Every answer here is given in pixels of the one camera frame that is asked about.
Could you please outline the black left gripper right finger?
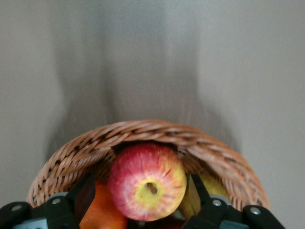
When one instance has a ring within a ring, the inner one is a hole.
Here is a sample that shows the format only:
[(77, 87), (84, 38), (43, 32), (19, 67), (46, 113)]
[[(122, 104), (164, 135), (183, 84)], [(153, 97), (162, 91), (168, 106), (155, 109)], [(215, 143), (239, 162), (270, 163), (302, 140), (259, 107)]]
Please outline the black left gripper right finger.
[(187, 229), (283, 229), (284, 226), (266, 208), (247, 205), (236, 210), (223, 196), (209, 195), (199, 174), (189, 176), (189, 196), (194, 215)]

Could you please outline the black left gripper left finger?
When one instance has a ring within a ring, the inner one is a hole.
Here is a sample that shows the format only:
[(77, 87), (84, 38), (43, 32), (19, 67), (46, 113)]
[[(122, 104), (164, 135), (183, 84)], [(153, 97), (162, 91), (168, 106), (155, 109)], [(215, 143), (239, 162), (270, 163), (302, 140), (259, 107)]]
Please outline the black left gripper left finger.
[(95, 176), (82, 177), (68, 192), (51, 195), (38, 207), (11, 202), (0, 208), (2, 229), (79, 229), (95, 198)]

